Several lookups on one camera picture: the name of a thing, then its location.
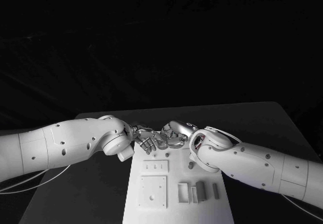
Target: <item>dark backdrop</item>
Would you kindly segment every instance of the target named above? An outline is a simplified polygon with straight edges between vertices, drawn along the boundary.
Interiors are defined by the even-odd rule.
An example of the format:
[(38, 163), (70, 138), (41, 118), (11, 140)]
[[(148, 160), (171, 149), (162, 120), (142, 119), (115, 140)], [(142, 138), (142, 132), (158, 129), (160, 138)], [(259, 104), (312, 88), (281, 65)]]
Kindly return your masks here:
[[(82, 112), (275, 101), (321, 153), (311, 1), (41, 1), (0, 10), (1, 130)], [(15, 220), (23, 196), (23, 207), (31, 193), (1, 197)]]

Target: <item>white platform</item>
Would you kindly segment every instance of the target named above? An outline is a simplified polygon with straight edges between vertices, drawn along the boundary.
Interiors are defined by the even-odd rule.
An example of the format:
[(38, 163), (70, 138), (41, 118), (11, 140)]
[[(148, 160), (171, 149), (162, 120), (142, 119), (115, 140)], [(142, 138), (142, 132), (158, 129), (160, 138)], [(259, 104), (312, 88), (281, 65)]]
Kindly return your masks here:
[[(220, 171), (211, 174), (196, 163), (190, 170), (188, 155), (190, 151), (185, 146), (180, 149), (157, 149), (155, 152), (152, 151), (147, 155), (138, 144), (135, 144), (122, 217), (123, 224), (233, 224)], [(158, 172), (145, 171), (142, 173), (147, 167), (142, 161), (168, 161), (168, 167), (162, 167)], [(151, 180), (151, 178), (141, 178), (142, 176), (165, 177), (165, 180), (155, 178), (160, 184), (154, 184), (154, 181), (147, 184), (147, 180)], [(160, 203), (160, 198), (164, 195), (161, 181), (165, 181), (165, 207)], [(207, 200), (193, 203), (191, 186), (197, 181), (204, 183)], [(188, 203), (178, 203), (178, 183), (187, 183)], [(213, 196), (213, 183), (217, 185), (219, 199), (214, 199)]]

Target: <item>table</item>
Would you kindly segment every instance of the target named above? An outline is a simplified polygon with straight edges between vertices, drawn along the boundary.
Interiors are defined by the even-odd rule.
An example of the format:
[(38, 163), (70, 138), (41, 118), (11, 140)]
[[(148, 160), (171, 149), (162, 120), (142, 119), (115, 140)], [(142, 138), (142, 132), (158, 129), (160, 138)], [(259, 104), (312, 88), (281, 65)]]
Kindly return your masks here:
[[(193, 123), (198, 128), (213, 126), (243, 142), (320, 162), (275, 102), (82, 113), (74, 119), (98, 118), (108, 114), (129, 124), (134, 121), (144, 123), (154, 130), (160, 130), (174, 119)], [(51, 182), (38, 187), (20, 224), (121, 224), (129, 169), (131, 158), (119, 162), (116, 156), (105, 156), (103, 152), (73, 164)], [(61, 170), (48, 170), (41, 182)], [(321, 223), (281, 195), (249, 187), (224, 174), (222, 177), (236, 224), (299, 223), (299, 220)]]

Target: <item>robot arm cover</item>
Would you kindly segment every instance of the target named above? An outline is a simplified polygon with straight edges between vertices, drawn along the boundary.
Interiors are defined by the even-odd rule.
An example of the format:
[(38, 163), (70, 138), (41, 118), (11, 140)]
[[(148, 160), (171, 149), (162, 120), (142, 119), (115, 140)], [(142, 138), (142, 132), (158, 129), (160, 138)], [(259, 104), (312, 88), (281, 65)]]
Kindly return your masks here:
[[(198, 148), (196, 138), (201, 136)], [(234, 180), (291, 196), (323, 209), (323, 164), (260, 146), (232, 145), (226, 136), (201, 129), (190, 138), (191, 159), (209, 172), (217, 169)]]
[(30, 172), (64, 167), (86, 160), (96, 151), (132, 156), (131, 131), (125, 122), (76, 119), (31, 132), (0, 136), (0, 182)]

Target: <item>gray table surface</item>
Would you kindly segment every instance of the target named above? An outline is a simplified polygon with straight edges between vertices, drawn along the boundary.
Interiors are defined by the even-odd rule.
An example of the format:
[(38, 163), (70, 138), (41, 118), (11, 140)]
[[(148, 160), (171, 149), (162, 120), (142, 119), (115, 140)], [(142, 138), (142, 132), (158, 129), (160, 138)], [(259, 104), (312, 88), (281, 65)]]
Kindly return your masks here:
[[(193, 123), (198, 128), (211, 126), (243, 142), (321, 162), (275, 102), (93, 112), (79, 114), (74, 119), (108, 114), (129, 124), (139, 122), (157, 131), (174, 119)], [(64, 173), (37, 188), (20, 224), (121, 223), (129, 169), (131, 159), (119, 162), (116, 156), (105, 156), (103, 152), (70, 165)], [(48, 170), (41, 182), (61, 170)], [(281, 195), (249, 187), (224, 174), (223, 181), (236, 224), (298, 223), (299, 220), (320, 223)]]

